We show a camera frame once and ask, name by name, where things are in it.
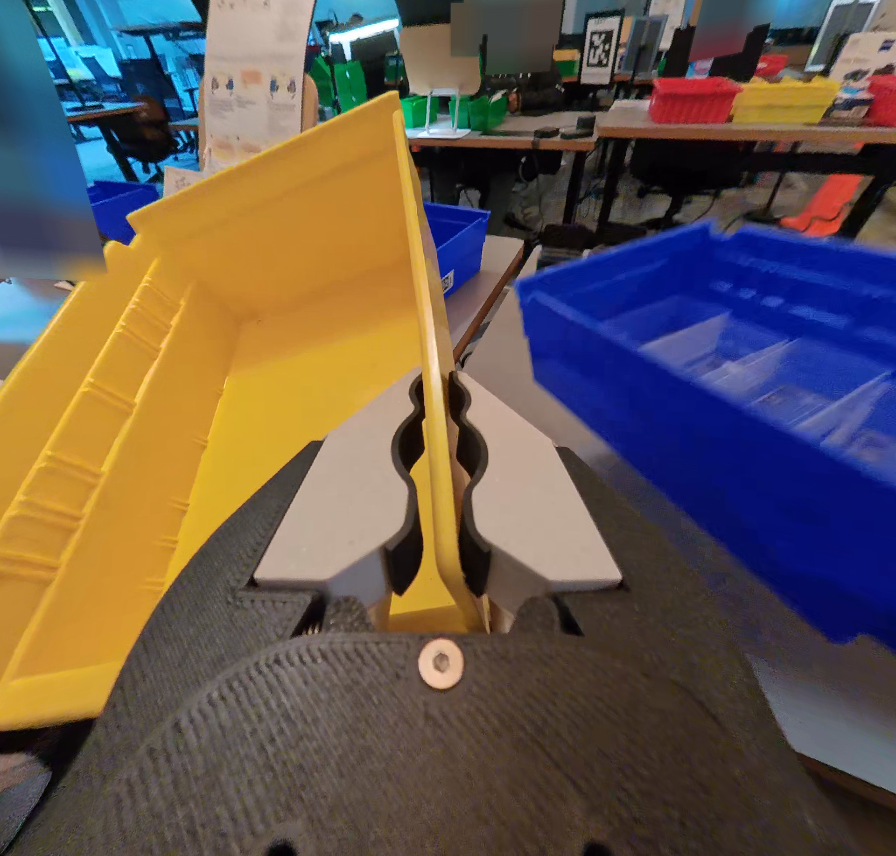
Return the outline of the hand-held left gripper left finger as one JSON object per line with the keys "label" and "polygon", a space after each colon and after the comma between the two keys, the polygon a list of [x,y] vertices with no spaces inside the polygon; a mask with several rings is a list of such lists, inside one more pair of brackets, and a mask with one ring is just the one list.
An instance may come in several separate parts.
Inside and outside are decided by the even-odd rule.
{"label": "hand-held left gripper left finger", "polygon": [[423,557],[411,471],[424,453],[422,374],[413,369],[323,440],[253,574],[264,589],[353,597],[406,593]]}

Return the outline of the large blue bin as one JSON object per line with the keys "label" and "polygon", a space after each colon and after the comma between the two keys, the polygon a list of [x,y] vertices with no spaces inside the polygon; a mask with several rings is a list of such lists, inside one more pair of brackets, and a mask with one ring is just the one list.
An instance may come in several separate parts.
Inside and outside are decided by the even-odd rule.
{"label": "large blue bin", "polygon": [[516,292],[544,390],[826,638],[894,649],[894,251],[697,223]]}

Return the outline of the yellow bin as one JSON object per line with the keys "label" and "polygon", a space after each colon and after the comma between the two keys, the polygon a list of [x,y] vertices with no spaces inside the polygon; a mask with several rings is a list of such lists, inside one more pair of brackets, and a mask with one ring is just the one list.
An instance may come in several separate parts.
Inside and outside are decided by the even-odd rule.
{"label": "yellow bin", "polygon": [[454,371],[398,98],[130,217],[2,384],[2,731],[96,718],[163,593],[310,443],[422,377],[424,542],[464,617]]}

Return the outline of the grey desk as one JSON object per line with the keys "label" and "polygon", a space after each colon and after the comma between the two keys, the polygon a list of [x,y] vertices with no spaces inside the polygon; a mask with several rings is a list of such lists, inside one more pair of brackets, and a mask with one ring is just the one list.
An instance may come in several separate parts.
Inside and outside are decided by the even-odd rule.
{"label": "grey desk", "polygon": [[[539,249],[532,257],[524,253],[517,275],[533,274],[539,256]],[[533,380],[512,281],[462,356],[466,373],[554,444],[574,451],[689,560],[807,767],[868,799],[880,789],[886,795],[879,802],[894,808],[894,653],[871,638],[828,641],[544,391]]]}

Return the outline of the adjoining grey table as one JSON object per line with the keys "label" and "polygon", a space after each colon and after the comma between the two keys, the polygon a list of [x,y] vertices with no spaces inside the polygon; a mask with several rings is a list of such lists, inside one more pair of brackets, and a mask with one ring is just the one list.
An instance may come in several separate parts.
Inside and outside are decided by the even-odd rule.
{"label": "adjoining grey table", "polygon": [[525,242],[521,239],[487,235],[479,272],[445,298],[457,364],[519,273],[524,253]]}

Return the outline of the small blue bin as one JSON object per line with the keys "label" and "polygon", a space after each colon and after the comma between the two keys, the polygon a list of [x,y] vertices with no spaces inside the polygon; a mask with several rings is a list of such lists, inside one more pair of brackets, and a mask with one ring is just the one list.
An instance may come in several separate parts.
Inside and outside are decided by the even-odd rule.
{"label": "small blue bin", "polygon": [[479,273],[490,212],[444,203],[423,206],[447,298]]}
{"label": "small blue bin", "polygon": [[135,235],[128,216],[158,201],[161,193],[153,183],[98,180],[87,196],[101,237],[128,246]]}

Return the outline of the long wooden table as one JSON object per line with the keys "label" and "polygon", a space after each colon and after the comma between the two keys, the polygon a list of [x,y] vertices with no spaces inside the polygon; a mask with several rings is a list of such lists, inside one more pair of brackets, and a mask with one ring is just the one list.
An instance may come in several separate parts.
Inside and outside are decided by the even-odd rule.
{"label": "long wooden table", "polygon": [[574,128],[578,114],[574,111],[554,112],[539,117],[510,116],[491,133],[465,133],[440,125],[432,131],[409,129],[410,145],[426,149],[463,148],[491,151],[531,153],[554,151],[574,156],[566,190],[563,221],[572,223],[577,213],[586,157],[599,145],[609,145],[607,178],[601,198],[597,232],[599,242],[610,240],[610,213],[617,196],[618,184],[625,165],[629,145],[637,140],[673,140],[697,142],[733,142],[740,144],[799,144],[812,147],[861,145],[855,154],[832,152],[776,153],[747,152],[741,157],[745,171],[785,171],[819,175],[858,175],[869,178],[864,192],[853,204],[841,223],[839,233],[854,239],[871,218],[885,194],[895,182],[895,129],[886,126],[843,125],[736,125],[661,124],[649,115],[644,100],[620,100],[609,111],[596,115],[594,130],[585,136],[563,139],[538,137],[536,131],[545,126],[561,130]]}

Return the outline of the dark office chair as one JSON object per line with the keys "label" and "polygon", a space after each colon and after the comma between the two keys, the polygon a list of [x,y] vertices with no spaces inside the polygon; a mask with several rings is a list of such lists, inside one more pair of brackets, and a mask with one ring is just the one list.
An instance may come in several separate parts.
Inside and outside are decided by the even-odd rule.
{"label": "dark office chair", "polygon": [[109,121],[124,156],[140,164],[144,173],[159,171],[164,160],[176,155],[180,145],[170,128],[166,107],[150,95],[136,98],[138,108]]}

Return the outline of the orange plastic object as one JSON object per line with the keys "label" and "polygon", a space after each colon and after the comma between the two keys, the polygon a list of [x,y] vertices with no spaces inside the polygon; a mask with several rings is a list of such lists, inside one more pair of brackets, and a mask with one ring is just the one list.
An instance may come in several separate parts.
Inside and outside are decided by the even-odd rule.
{"label": "orange plastic object", "polygon": [[798,214],[784,216],[778,227],[811,238],[836,234],[857,198],[864,178],[858,175],[831,175]]}

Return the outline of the red basket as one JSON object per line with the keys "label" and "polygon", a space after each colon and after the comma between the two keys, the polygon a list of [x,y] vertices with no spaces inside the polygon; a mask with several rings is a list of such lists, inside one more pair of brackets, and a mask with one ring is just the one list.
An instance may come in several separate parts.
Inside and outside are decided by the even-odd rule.
{"label": "red basket", "polygon": [[725,124],[743,85],[724,77],[657,78],[648,103],[648,114],[656,124]]}
{"label": "red basket", "polygon": [[895,127],[895,82],[894,74],[869,77],[867,90],[872,102],[866,114],[867,125]]}

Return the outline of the beige board on stand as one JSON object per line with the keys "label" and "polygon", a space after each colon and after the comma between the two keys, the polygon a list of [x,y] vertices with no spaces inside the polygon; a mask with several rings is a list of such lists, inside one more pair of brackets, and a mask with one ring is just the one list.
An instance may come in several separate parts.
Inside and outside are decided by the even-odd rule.
{"label": "beige board on stand", "polygon": [[[469,126],[460,127],[461,98],[471,97],[482,82],[476,56],[452,54],[451,25],[404,25],[399,47],[411,92],[425,98],[423,126],[414,126],[409,133],[425,141],[457,141],[471,133]],[[435,98],[454,98],[451,124],[433,124],[430,120]]]}

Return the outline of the long white printed poster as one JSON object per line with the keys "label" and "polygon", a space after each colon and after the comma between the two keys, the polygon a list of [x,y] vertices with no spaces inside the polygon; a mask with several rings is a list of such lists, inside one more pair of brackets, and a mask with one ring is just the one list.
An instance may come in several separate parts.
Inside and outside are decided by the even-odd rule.
{"label": "long white printed poster", "polygon": [[234,166],[301,133],[316,0],[210,0],[203,159]]}

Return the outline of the black white marker sign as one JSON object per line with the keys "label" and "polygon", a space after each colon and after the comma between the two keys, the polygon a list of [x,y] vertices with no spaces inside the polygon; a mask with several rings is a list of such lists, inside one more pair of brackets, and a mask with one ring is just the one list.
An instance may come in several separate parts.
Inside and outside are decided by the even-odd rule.
{"label": "black white marker sign", "polygon": [[580,85],[607,87],[613,83],[624,21],[624,9],[585,16],[578,77]]}

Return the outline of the yellow basket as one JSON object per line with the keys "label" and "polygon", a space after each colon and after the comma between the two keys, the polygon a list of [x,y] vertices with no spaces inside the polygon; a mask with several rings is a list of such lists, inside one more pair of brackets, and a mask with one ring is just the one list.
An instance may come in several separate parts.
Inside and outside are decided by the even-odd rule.
{"label": "yellow basket", "polygon": [[832,106],[840,83],[826,77],[810,81],[755,77],[736,96],[731,122],[748,126],[816,125]]}

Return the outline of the white product box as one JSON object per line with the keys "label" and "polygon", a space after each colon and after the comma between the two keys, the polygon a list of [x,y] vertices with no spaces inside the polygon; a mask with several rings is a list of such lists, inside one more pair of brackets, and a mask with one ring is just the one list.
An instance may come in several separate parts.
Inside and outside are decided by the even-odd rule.
{"label": "white product box", "polygon": [[894,63],[894,33],[874,32],[882,0],[832,0],[804,66],[808,74],[861,81]]}

